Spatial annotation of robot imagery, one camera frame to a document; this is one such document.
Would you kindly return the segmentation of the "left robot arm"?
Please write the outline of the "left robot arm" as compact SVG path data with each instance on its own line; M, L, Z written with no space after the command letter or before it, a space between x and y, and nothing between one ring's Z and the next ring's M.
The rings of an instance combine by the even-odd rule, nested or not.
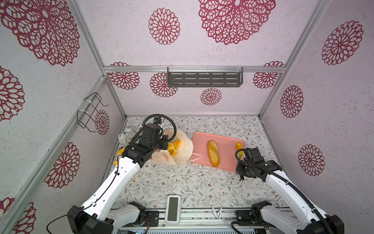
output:
M119 155L118 165L107 179L81 206L72 206L68 211L68 221L74 234L115 234L127 224L135 223L141 209L137 203L111 211L112 205L132 177L140 171L145 162L157 150L168 148L167 136L138 143L130 143Z

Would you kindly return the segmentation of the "white digital timer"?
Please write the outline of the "white digital timer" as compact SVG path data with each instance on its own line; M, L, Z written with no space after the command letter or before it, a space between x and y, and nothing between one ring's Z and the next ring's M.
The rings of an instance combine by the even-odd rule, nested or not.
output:
M169 195L165 212L165 224L177 226L181 219L181 197L179 195Z

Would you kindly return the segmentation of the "long baguette fake bread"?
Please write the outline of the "long baguette fake bread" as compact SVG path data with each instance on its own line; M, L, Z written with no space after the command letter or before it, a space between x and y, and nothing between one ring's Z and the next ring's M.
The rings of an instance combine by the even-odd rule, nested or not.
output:
M215 141L210 140L207 144L207 149L208 149L208 155L210 162L213 167L218 167L220 164L220 159L219 159L219 149L218 145Z

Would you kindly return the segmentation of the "yellow orange striped fake bread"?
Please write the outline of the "yellow orange striped fake bread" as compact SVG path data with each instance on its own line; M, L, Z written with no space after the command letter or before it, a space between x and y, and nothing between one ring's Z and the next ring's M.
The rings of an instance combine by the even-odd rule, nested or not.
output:
M180 140L177 140L173 143L169 142L168 143L168 153L172 156L172 157L175 157L176 154L178 153L178 149L181 147L182 145L182 141Z

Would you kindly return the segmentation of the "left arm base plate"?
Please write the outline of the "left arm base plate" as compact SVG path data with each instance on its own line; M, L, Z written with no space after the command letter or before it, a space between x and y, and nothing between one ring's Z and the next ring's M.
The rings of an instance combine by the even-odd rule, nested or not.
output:
M140 227L157 227L159 224L159 211L143 211L138 217L137 226Z

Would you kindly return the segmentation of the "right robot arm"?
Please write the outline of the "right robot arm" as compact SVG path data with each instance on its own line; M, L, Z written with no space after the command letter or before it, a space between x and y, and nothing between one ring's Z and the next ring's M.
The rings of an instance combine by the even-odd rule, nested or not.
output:
M337 215L328 215L315 205L273 160L265 160L258 148L239 149L235 153L236 172L244 177L260 178L272 187L294 213L286 214L268 201L237 211L231 223L259 228L277 228L285 234L343 234L344 223Z

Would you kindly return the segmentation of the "white plastic clip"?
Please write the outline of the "white plastic clip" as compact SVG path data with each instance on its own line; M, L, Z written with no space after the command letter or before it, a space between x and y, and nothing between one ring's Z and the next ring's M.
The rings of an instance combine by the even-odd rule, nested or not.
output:
M220 219L221 218L221 213L222 213L222 207L220 207L218 210L215 209L214 206L212 206L212 214L214 216L215 219Z

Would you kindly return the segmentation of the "small yellow fake bread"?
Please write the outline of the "small yellow fake bread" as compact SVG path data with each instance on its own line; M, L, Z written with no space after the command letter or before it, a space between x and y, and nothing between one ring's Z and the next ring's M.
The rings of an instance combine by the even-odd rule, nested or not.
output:
M236 151L239 151L239 153L237 154L238 158L242 159L242 157L243 157L243 146L242 146L241 142L236 143Z

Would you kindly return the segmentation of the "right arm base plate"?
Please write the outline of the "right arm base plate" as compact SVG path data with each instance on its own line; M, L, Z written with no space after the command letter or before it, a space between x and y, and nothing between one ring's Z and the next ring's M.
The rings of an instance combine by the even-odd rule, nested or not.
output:
M237 210L235 214L238 222L249 224L263 224L258 212L256 212L254 209Z

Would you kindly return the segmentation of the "yellow plush toy red dress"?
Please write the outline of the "yellow plush toy red dress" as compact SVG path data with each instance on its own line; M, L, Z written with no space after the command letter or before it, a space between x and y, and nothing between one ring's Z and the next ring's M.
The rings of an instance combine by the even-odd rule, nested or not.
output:
M119 158L122 157L122 153L125 151L125 147L122 147L118 150L117 152L117 155L116 155L116 159L114 161L114 165L117 166L118 165L118 162L119 162Z

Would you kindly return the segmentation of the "white alarm clock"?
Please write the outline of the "white alarm clock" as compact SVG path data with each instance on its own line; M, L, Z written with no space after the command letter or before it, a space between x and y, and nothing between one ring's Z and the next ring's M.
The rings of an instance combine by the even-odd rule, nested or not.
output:
M135 136L135 132L132 128L125 128L119 135L118 135L118 142L121 146L127 146L130 144L132 138Z

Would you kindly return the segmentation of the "dark grey wall shelf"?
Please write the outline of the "dark grey wall shelf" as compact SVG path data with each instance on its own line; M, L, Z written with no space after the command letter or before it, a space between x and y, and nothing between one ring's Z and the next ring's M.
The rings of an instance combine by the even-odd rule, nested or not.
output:
M242 71L174 72L167 69L167 83L172 88L237 88L243 84Z

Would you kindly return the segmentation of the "printed paper bag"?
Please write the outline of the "printed paper bag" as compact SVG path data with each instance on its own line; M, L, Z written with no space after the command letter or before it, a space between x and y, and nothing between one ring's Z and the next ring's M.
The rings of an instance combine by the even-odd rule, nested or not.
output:
M157 150L152 154L152 158L149 160L150 164L161 165L161 166L177 166L182 165L185 162L193 162L203 158L202 155L193 152L193 143L187 135L181 131L177 130L175 138L171 143L180 140L182 141L181 147L178 149L178 153L175 157L172 157L167 149Z

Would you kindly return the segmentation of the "pink plastic tray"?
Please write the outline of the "pink plastic tray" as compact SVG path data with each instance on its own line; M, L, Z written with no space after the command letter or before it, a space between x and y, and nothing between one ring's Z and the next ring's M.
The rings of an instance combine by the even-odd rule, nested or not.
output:
M241 144L241 147L245 147L243 140L238 138L232 138L228 136L220 136L215 134L196 132L192 137L193 152L190 158L190 162L215 167L218 169L235 172L237 166L237 160L235 153L239 150L237 144ZM215 143L217 153L217 165L214 166L211 161L211 156L208 147Z

